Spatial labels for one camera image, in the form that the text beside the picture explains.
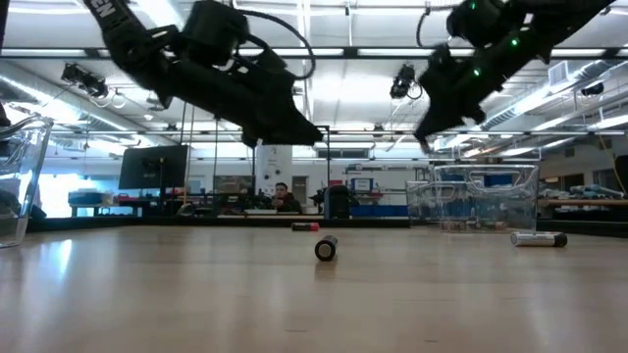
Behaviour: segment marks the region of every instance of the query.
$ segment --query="black robotic arm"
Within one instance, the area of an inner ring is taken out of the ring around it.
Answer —
[[[296,77],[261,39],[249,32],[246,16],[215,1],[193,4],[184,29],[146,29],[125,0],[83,0],[102,29],[114,63],[168,108],[173,97],[243,129],[250,147],[313,145],[321,131],[296,109]],[[262,49],[248,60],[238,47],[251,41]]]
[[[429,59],[419,83],[430,107],[414,135],[429,152],[427,137],[482,123],[480,103],[535,58],[550,62],[551,49],[597,16],[614,0],[465,0],[447,18],[447,31],[475,48],[471,58],[451,57],[445,44]],[[525,24],[528,15],[532,20]]]

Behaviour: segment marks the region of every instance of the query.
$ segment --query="white column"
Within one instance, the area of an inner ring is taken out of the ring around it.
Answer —
[[[284,182],[292,191],[292,146],[257,146],[255,193],[275,193],[275,184]]]

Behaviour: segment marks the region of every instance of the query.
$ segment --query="laboratory room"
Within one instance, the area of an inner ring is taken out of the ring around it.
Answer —
[[[625,351],[628,0],[0,3],[2,353]]]

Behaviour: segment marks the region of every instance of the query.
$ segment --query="wooden table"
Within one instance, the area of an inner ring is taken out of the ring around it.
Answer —
[[[323,234],[339,256],[321,264]],[[125,227],[0,251],[2,353],[623,352],[628,241]]]

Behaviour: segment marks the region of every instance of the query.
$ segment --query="man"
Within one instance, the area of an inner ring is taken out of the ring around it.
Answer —
[[[294,195],[291,192],[288,192],[288,186],[284,182],[275,184],[273,206],[277,209],[277,212],[301,213],[301,204],[294,199]]]

